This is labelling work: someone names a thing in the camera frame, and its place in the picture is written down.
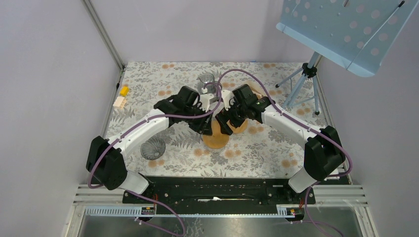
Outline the grey glass pitcher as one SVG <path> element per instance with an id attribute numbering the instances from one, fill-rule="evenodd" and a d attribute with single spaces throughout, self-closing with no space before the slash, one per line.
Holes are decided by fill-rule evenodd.
<path id="1" fill-rule="evenodd" d="M 216 88 L 213 85 L 213 83 L 215 82 L 215 77 L 213 74 L 211 73 L 200 74 L 197 77 L 197 80 L 198 80 L 197 89 L 200 94 L 207 94 L 207 93 L 215 94 L 216 93 Z"/>

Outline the brown paper coffee filter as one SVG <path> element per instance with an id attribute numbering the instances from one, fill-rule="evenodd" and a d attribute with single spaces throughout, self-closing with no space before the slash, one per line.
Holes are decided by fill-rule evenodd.
<path id="1" fill-rule="evenodd" d="M 217 120 L 211 121 L 212 135 L 202 135 L 203 143 L 210 149 L 224 148 L 229 142 L 230 136 L 221 133 L 221 127 Z"/>

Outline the orange coffee filter box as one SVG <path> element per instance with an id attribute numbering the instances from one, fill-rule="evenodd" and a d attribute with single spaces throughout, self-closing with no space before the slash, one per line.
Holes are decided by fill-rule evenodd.
<path id="1" fill-rule="evenodd" d="M 245 84 L 247 84 L 252 92 L 257 96 L 258 99 L 261 99 L 262 97 L 267 96 L 265 91 L 262 89 L 262 87 L 255 81 L 247 80 L 245 81 Z"/>

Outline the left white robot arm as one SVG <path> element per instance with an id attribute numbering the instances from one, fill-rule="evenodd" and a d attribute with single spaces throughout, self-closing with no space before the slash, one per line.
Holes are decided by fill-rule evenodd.
<path id="1" fill-rule="evenodd" d="M 187 123 L 197 133 L 211 135 L 210 105 L 216 99 L 214 94 L 200 95 L 192 88 L 183 86 L 177 94 L 157 102 L 149 113 L 126 130 L 109 139 L 95 137 L 86 162 L 88 187 L 124 189 L 134 192 L 140 202 L 149 202 L 153 198 L 149 181 L 143 175 L 128 170 L 125 158 L 136 147 L 179 122 Z"/>

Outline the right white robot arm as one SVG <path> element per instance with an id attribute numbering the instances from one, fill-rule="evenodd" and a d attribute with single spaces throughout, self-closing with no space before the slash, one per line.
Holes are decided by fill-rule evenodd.
<path id="1" fill-rule="evenodd" d="M 298 202 L 304 190 L 324 180 L 346 160 L 335 128 L 307 123 L 278 108 L 268 97 L 258 98 L 247 84 L 233 91 L 222 90 L 220 98 L 224 108 L 215 118 L 221 133 L 232 135 L 234 128 L 252 119 L 282 132 L 304 149 L 303 167 L 283 190 L 287 202 Z"/>

